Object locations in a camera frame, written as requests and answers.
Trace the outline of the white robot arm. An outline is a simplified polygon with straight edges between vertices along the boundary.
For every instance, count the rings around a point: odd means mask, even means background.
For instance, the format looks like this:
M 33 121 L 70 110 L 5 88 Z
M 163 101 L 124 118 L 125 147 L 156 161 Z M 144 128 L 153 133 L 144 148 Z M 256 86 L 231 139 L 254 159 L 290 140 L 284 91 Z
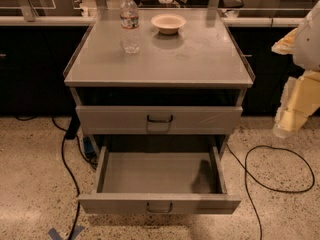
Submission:
M 294 64 L 304 70 L 300 77 L 288 78 L 275 116 L 273 133 L 287 138 L 297 133 L 320 108 L 320 13 L 310 12 L 271 50 L 281 55 L 291 54 Z

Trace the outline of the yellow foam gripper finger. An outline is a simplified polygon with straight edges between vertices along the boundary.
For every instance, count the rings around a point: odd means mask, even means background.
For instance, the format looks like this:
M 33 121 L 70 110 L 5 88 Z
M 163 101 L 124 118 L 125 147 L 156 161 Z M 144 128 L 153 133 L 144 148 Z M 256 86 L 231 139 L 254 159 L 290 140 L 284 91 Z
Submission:
M 279 138 L 288 138 L 297 133 L 320 107 L 319 35 L 295 28 L 277 41 L 271 51 L 291 54 L 294 64 L 304 70 L 300 77 L 288 78 L 275 116 L 273 133 Z

